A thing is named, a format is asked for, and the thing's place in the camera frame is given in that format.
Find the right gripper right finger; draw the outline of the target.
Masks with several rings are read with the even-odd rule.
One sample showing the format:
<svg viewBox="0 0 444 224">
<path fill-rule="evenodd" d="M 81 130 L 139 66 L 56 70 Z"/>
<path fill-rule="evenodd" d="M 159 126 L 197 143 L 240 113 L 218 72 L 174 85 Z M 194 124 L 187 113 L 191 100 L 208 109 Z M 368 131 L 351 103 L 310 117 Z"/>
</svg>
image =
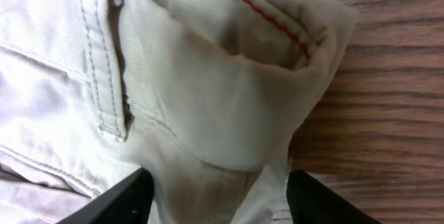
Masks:
<svg viewBox="0 0 444 224">
<path fill-rule="evenodd" d="M 302 170 L 290 171 L 286 195 L 294 224 L 381 224 Z"/>
</svg>

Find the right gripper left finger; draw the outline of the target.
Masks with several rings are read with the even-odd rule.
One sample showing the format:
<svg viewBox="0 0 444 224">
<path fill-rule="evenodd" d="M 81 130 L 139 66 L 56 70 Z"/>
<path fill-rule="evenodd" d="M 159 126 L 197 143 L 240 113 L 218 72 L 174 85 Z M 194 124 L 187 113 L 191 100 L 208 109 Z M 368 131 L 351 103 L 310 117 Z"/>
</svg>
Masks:
<svg viewBox="0 0 444 224">
<path fill-rule="evenodd" d="M 147 224 L 154 181 L 140 168 L 59 224 Z"/>
</svg>

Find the beige cotton shorts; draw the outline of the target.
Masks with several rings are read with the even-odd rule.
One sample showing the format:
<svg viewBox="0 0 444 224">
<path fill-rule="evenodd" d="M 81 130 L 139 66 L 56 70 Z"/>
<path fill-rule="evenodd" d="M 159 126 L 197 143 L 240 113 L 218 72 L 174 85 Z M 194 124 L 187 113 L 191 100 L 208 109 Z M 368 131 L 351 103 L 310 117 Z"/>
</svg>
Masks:
<svg viewBox="0 0 444 224">
<path fill-rule="evenodd" d="M 288 150 L 357 11 L 336 0 L 1 0 L 1 222 L 143 168 L 149 223 L 288 223 Z"/>
</svg>

